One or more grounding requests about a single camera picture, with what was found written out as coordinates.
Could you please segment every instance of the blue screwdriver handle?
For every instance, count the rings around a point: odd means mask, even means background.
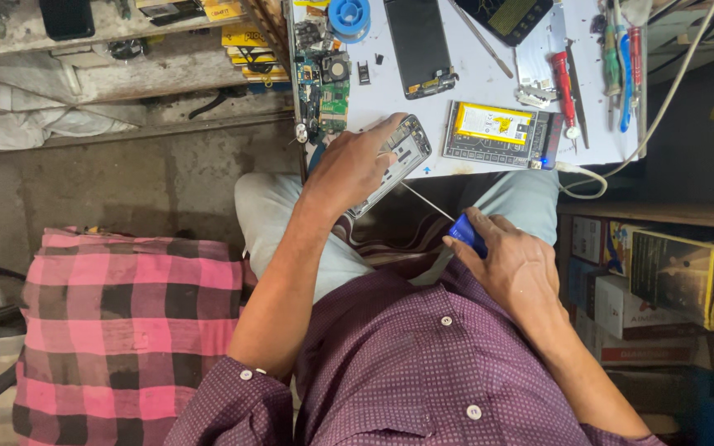
[[[619,49],[621,51],[621,64],[624,67],[624,104],[621,109],[621,121],[619,129],[621,133],[627,132],[630,128],[630,108],[632,100],[632,91],[635,86],[632,85],[632,62],[630,59],[630,36],[625,34],[619,40]]]
[[[451,228],[448,229],[448,235],[459,241],[463,241],[465,244],[470,245],[478,254],[478,257],[482,259],[486,258],[489,253],[486,249],[486,243],[484,239],[475,232],[475,229],[470,224],[470,220],[467,219],[465,214],[459,216],[456,219]]]

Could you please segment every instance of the purple polka dot shirt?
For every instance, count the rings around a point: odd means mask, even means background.
[[[662,444],[581,425],[505,312],[458,260],[414,287],[389,271],[312,309],[292,429],[281,382],[224,358],[166,444]]]

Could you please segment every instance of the battery label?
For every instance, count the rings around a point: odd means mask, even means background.
[[[462,102],[456,116],[461,135],[524,145],[532,114]]]

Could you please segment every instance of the man's right hand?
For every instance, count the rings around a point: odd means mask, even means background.
[[[489,254],[481,259],[467,244],[452,237],[443,241],[473,273],[486,293],[537,344],[542,330],[569,325],[569,315],[558,299],[555,251],[538,237],[516,228],[501,215],[489,217],[471,207],[465,210]]]
[[[382,176],[396,162],[395,153],[379,155],[382,144],[393,134],[406,113],[395,113],[362,133],[343,132],[324,151],[302,189],[300,202],[307,198],[323,210],[333,223],[353,206],[364,202],[382,184]]]

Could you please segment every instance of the white table surface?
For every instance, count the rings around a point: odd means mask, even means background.
[[[448,0],[439,0],[448,51],[451,54],[451,63],[459,73],[459,81],[453,90],[410,101],[404,97],[384,3],[382,0],[369,0],[369,2],[371,30],[368,36],[357,44],[343,46],[352,61],[352,89],[349,93],[347,129],[357,133],[360,129],[370,128],[378,120],[397,111],[415,114],[421,120],[428,135],[433,153],[407,178],[513,169],[514,167],[510,166],[445,158],[440,155],[443,152],[448,110],[453,100],[538,110],[536,107],[519,103],[514,97],[519,78],[516,75],[513,49],[474,21],[476,28],[482,32],[498,56],[515,73],[514,78],[508,78],[464,24],[451,3]],[[623,161],[638,147],[638,126],[633,116],[629,130],[621,133],[618,129],[619,109],[613,108],[613,114],[610,114],[609,99],[602,93],[605,82],[602,79],[600,62],[601,47],[597,44],[598,35],[590,34],[591,20],[599,14],[597,4],[595,0],[565,0],[563,7],[566,36],[574,40],[572,49],[589,130],[590,148],[586,149],[582,137],[578,138],[578,150],[575,154],[572,141],[563,136],[562,132],[557,160],[578,165]],[[293,8],[294,20],[302,20],[305,7],[293,6]],[[548,21],[549,16],[537,26],[546,26]],[[382,65],[376,65],[375,53],[385,56]],[[366,60],[371,75],[371,85],[359,85],[357,62],[363,63]],[[559,111],[559,103],[554,102],[545,110]],[[430,169],[428,174],[424,171],[426,167]]]

